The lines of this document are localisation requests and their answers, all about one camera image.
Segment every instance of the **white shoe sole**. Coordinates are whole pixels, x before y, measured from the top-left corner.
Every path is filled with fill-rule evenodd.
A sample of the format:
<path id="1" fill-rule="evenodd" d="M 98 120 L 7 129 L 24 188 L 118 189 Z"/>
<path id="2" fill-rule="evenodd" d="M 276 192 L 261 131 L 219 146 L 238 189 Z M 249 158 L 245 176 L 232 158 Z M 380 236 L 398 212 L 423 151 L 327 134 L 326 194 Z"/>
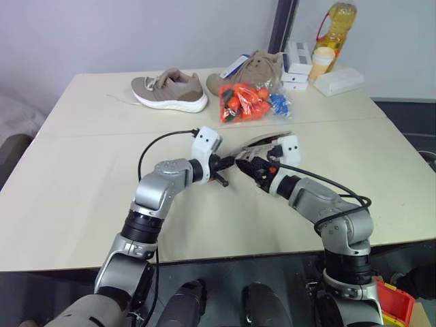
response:
<path id="1" fill-rule="evenodd" d="M 148 99 L 144 99 L 143 97 L 140 97 L 137 95 L 134 91 L 133 94 L 135 95 L 135 98 L 138 99 L 138 101 L 141 104 L 144 104 L 147 107 L 154 108 L 154 109 L 171 109 L 171 110 L 178 110 L 183 112 L 200 112 L 204 109 L 204 107 L 207 105 L 207 95 L 203 93 L 202 97 L 198 99 L 197 101 L 177 101 L 177 100 L 165 100 L 165 101 L 151 101 Z"/>

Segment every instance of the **white table surface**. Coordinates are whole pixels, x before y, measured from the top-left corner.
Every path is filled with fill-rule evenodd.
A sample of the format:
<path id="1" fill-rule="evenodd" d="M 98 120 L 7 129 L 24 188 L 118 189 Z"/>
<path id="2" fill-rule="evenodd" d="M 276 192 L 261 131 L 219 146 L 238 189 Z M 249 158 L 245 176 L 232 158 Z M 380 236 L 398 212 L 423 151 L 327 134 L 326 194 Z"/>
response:
<path id="1" fill-rule="evenodd" d="M 112 80 L 113 74 L 99 79 L 104 82 L 105 76 Z M 72 97 L 72 85 L 68 97 Z M 76 91 L 77 101 L 90 88 Z M 224 138 L 220 153 L 254 136 L 291 130 L 300 143 L 300 167 L 372 199 L 372 245 L 435 238 L 436 174 L 396 127 L 360 91 L 341 95 L 341 101 L 323 97 L 317 105 L 313 96 L 317 96 L 313 89 L 294 95 L 299 104 L 296 120 L 287 125 L 270 121 L 222 126 L 214 116 L 210 125 L 219 126 Z M 311 110 L 305 108 L 305 102 L 313 104 Z M 62 115 L 65 106 L 65 115 L 74 121 L 73 107 L 66 103 L 63 96 L 53 112 L 56 121 L 50 115 L 1 190 L 2 271 L 100 266 L 128 212 L 141 150 L 163 131 L 205 125 L 198 116 L 211 118 L 216 110 L 209 106 L 202 114 L 180 114 L 184 126 L 173 120 L 168 121 L 169 126 L 159 126 L 166 121 L 159 114 L 178 113 L 118 103 L 133 112 L 121 115 L 117 124 L 116 105 L 109 107 L 106 115 L 95 100 L 95 110 L 102 116 L 99 123 L 92 129 L 85 121 L 75 130 Z M 92 106 L 88 109 L 90 119 L 96 119 Z M 135 116 L 145 117 L 146 112 L 153 119 L 138 123 Z M 318 121 L 316 112 L 322 117 Z M 308 121 L 297 120 L 304 116 Z M 130 131 L 128 121 L 133 126 Z M 57 129 L 57 124 L 65 129 Z M 145 126 L 156 131 L 144 131 Z M 191 144 L 190 136 L 159 141 L 147 153 L 143 172 L 164 159 L 189 158 Z M 228 188 L 217 183 L 193 185 L 177 196 L 159 236 L 163 262 L 322 249 L 312 224 L 284 199 L 264 193 L 236 168 L 223 175 L 230 181 Z"/>

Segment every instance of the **gray floor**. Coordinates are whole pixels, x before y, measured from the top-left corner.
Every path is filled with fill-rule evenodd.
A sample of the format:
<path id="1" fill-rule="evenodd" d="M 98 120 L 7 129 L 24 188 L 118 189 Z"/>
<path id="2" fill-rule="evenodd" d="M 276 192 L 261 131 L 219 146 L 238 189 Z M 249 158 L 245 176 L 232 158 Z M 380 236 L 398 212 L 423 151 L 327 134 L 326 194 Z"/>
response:
<path id="1" fill-rule="evenodd" d="M 373 268 L 385 279 L 394 271 L 406 273 L 414 266 L 436 260 L 436 241 L 405 245 L 376 254 Z M 200 326 L 240 326 L 241 291 L 252 281 L 269 285 L 283 301 L 295 327 L 313 326 L 311 303 L 305 293 L 305 281 L 316 276 L 319 254 L 280 255 L 263 258 L 196 262 L 161 267 L 159 302 L 149 326 L 154 326 L 164 305 L 184 282 L 203 278 L 208 289 L 206 313 Z M 92 292 L 92 285 L 50 278 L 29 272 L 0 273 L 0 326 L 17 327 L 26 319 L 40 323 L 51 320 L 75 299 Z M 149 307 L 153 293 L 149 295 Z M 436 301 L 423 300 L 424 307 L 436 327 Z"/>

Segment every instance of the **white fabric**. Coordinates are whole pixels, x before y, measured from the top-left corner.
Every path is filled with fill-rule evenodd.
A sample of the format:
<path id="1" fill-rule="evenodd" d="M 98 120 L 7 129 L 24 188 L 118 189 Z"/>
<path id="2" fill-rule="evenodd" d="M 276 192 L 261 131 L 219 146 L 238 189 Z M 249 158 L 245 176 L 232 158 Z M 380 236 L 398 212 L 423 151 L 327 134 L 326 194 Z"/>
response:
<path id="1" fill-rule="evenodd" d="M 45 116 L 32 107 L 0 91 L 0 146 L 14 134 L 35 136 L 40 130 Z"/>

